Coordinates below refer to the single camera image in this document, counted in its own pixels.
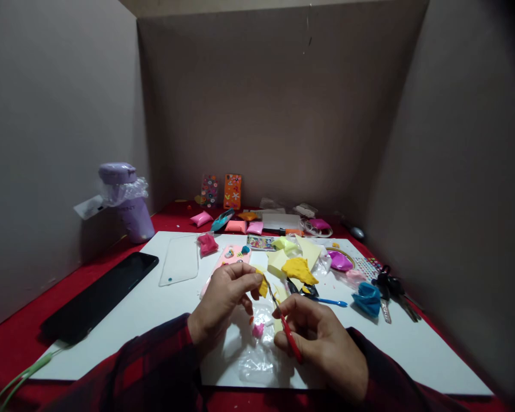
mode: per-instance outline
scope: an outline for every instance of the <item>black smartphone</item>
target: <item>black smartphone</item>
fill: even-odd
[[[132,253],[47,318],[40,330],[68,345],[80,342],[158,262],[156,256]]]

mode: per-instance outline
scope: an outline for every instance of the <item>purple water bottle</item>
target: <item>purple water bottle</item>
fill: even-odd
[[[103,205],[116,207],[120,219],[133,243],[143,243],[155,235],[144,198],[147,181],[137,177],[136,169],[128,163],[104,163],[99,166],[103,181]]]

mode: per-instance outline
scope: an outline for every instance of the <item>white cutting board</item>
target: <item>white cutting board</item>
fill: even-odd
[[[103,359],[115,353],[128,340],[167,320],[192,312],[200,301],[200,291],[223,248],[228,244],[246,243],[246,236],[220,235],[216,238],[219,252],[201,259],[196,278],[159,287],[168,243],[172,237],[183,235],[186,233],[156,233],[141,251],[158,256],[160,262],[157,267],[91,331],[86,339],[75,347],[58,353],[32,378],[79,379]],[[337,242],[350,256],[362,257],[347,239],[312,241],[327,247]],[[265,252],[252,251],[250,263],[267,267]],[[267,279],[272,284],[282,287],[280,280],[275,276],[269,274]],[[352,290],[337,281],[332,272],[319,280],[317,289],[322,297],[352,302]],[[266,304],[272,307],[270,298]],[[381,316],[377,323],[374,323],[352,307],[331,308],[345,327],[353,326],[358,329],[373,344],[395,359],[415,381],[447,394],[492,395],[486,385],[426,322],[413,323],[395,302],[389,304],[392,324],[385,323]],[[309,366],[297,365],[293,359],[286,356],[280,360],[282,367],[278,379],[268,385],[241,381],[237,354],[243,349],[242,340],[240,328],[232,324],[227,331],[224,346],[208,355],[201,365],[204,385],[295,389],[322,387],[323,383],[315,371]],[[44,354],[59,348],[56,342]]]

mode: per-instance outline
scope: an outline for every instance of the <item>red plaid sleeve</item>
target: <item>red plaid sleeve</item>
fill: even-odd
[[[414,382],[400,365],[354,328],[347,330],[366,357],[369,381],[364,411],[466,411],[446,395]]]
[[[41,411],[202,411],[187,317],[132,339]]]

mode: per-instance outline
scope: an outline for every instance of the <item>hand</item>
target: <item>hand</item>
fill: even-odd
[[[200,360],[221,341],[230,317],[237,304],[253,315],[252,301],[246,295],[251,292],[259,299],[259,287],[263,276],[246,263],[233,263],[216,269],[195,311],[187,319],[187,326]]]
[[[304,361],[314,364],[346,400],[354,405],[361,403],[368,388],[366,358],[332,309],[301,295],[291,295],[279,309]],[[278,310],[273,317],[280,318]],[[275,345],[292,355],[283,331],[275,335]]]

